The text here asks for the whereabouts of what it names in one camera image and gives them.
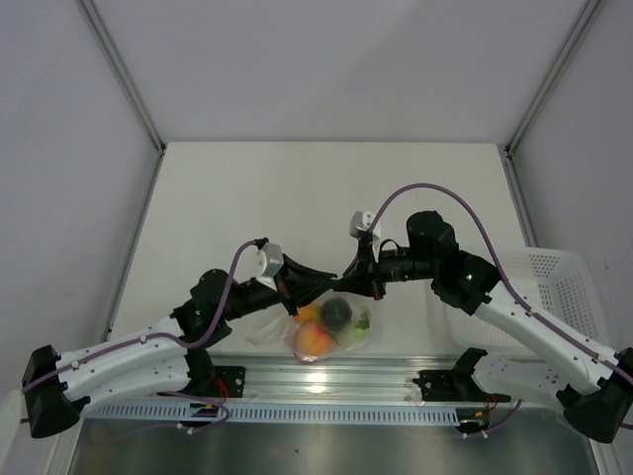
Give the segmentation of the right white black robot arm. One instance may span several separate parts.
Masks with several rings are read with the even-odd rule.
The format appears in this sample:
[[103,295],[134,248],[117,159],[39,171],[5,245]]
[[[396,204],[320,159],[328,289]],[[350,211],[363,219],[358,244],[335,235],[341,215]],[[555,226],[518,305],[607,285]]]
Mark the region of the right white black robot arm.
[[380,300],[390,283],[427,280],[441,302],[507,333],[542,360],[522,363],[469,348],[448,373],[453,400],[535,403],[592,440],[614,441],[632,408],[631,349],[602,345],[530,304],[499,265],[461,249],[436,212],[411,215],[408,245],[392,250],[375,250],[377,224],[369,212],[352,216],[349,233],[358,247],[339,290]]

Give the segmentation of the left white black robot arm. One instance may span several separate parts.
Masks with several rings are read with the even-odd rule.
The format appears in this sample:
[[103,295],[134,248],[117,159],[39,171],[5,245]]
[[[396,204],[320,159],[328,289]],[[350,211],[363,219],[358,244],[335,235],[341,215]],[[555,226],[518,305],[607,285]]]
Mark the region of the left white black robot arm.
[[135,396],[211,395],[218,375],[208,350],[230,335],[229,321],[276,305],[296,314],[338,281],[288,256],[264,264],[244,282],[235,280],[234,266],[207,271],[184,304],[143,330],[64,353],[50,345],[34,350],[22,378],[31,437],[60,434]]

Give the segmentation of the dark purple fruit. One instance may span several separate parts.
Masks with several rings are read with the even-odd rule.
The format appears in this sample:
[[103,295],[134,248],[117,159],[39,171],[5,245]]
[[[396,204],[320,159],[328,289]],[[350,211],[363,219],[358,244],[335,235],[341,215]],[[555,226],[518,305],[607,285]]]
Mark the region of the dark purple fruit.
[[352,309],[349,303],[341,298],[334,297],[326,300],[320,308],[322,324],[331,332],[344,329],[351,321]]

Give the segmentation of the green orange mango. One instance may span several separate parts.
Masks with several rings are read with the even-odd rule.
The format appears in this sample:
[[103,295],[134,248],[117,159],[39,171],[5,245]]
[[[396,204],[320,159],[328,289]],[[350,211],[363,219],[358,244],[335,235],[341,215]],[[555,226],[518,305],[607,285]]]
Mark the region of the green orange mango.
[[298,310],[298,313],[293,317],[295,323],[302,325],[306,323],[320,323],[321,322],[321,305],[310,304],[302,307]]

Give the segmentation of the clear zip top bag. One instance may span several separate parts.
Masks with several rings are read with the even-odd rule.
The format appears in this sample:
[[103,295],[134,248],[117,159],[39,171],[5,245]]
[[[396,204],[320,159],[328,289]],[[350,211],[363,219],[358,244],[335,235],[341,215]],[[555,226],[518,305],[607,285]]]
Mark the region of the clear zip top bag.
[[367,299],[328,291],[294,316],[285,309],[264,312],[245,341],[290,353],[302,363],[316,363],[357,352],[378,339],[381,331]]

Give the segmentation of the orange peach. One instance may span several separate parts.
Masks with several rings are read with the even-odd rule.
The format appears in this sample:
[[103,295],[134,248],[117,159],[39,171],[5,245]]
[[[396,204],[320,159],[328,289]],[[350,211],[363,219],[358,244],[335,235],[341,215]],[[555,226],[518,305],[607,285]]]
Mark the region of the orange peach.
[[306,323],[297,329],[295,350],[301,355],[323,356],[331,350],[332,344],[332,337],[321,324]]

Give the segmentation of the green leafy vegetable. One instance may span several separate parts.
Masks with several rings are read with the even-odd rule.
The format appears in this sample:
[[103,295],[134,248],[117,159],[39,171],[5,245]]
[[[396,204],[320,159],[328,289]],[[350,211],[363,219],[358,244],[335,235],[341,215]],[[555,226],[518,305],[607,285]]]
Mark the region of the green leafy vegetable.
[[361,312],[351,323],[352,332],[357,338],[363,338],[371,326],[371,314],[368,310]]

